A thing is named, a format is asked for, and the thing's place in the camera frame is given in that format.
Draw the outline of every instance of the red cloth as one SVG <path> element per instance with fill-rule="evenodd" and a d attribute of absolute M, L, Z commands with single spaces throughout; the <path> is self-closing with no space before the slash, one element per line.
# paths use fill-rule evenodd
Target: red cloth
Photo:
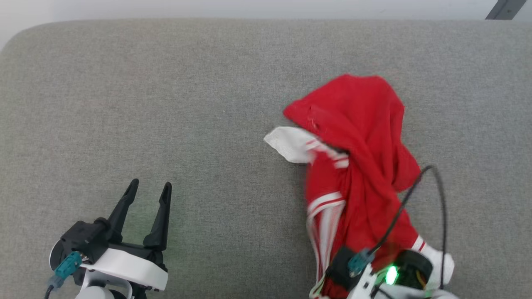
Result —
<path fill-rule="evenodd" d="M 403 113 L 401 100 L 383 78 L 349 74 L 332 80 L 284 110 L 287 118 L 329 146 L 349 154 L 347 168 L 334 170 L 332 160 L 325 158 L 314 160 L 308 169 L 308 205 L 336 190 L 345 200 L 331 259 L 343 245 L 355 252 L 374 247 L 400 206 L 397 192 L 410 187 L 420 172 L 416 160 L 401 142 Z M 373 268 L 379 270 L 388 265 L 399 251 L 411 248 L 417 238 L 418 233 L 403 212 L 387 243 L 377 252 Z M 347 297 L 345 289 L 329 279 L 325 280 L 321 294 Z"/>

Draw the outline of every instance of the gray upholstered sofa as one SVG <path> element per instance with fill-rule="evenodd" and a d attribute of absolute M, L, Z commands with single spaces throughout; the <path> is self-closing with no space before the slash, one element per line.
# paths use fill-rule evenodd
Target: gray upholstered sofa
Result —
<path fill-rule="evenodd" d="M 116 20 L 38 26 L 0 53 L 0 297 L 40 298 L 48 254 L 106 217 L 133 178 L 125 240 L 173 183 L 167 290 L 150 298 L 306 298 L 305 167 L 262 137 L 331 78 L 378 74 L 403 141 L 448 195 L 449 289 L 532 294 L 532 23 Z M 436 247 L 431 180 L 409 204 Z M 74 298 L 72 281 L 52 299 Z"/>

